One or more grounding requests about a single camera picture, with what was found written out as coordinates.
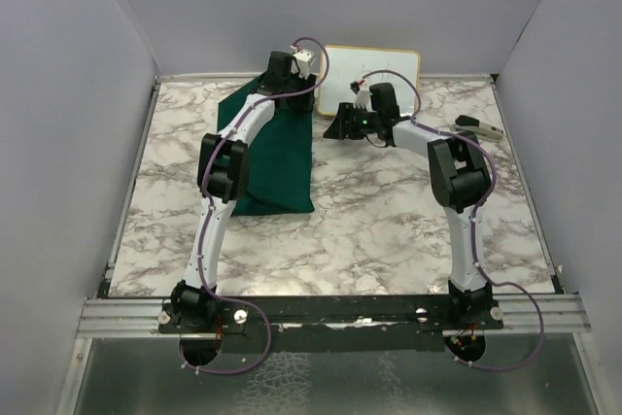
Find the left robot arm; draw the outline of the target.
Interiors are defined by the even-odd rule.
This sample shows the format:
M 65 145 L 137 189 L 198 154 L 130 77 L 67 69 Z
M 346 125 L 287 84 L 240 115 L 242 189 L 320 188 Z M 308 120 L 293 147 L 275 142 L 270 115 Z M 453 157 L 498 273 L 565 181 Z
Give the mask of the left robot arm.
M 201 140 L 200 225 L 189 265 L 168 306 L 169 316 L 193 331 L 214 323 L 218 263 L 234 209 L 258 216 L 313 210 L 313 60 L 314 54 L 298 45 L 290 52 L 273 52 L 266 71 L 246 87 L 235 116 Z

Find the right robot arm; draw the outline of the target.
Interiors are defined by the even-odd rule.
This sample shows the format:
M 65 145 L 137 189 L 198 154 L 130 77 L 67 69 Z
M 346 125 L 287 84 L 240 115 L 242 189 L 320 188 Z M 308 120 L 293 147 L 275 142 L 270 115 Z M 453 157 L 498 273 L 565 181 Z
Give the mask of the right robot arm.
M 325 131 L 331 140 L 362 140 L 376 135 L 387 147 L 413 152 L 427 159 L 436 202 L 449 227 L 451 274 L 448 280 L 446 319 L 467 329 L 493 306 L 492 285 L 478 256 L 482 247 L 479 209 L 490 195 L 496 178 L 477 138 L 451 133 L 400 113 L 394 87 L 389 83 L 350 84 L 355 101 L 342 102 Z

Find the green surgical cloth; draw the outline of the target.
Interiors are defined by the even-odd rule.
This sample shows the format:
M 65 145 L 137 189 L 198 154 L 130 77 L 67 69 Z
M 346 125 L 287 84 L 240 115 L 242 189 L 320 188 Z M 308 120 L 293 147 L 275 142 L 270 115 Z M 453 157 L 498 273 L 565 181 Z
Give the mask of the green surgical cloth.
M 277 109 L 249 149 L 249 180 L 235 216 L 307 214 L 311 199 L 312 115 Z

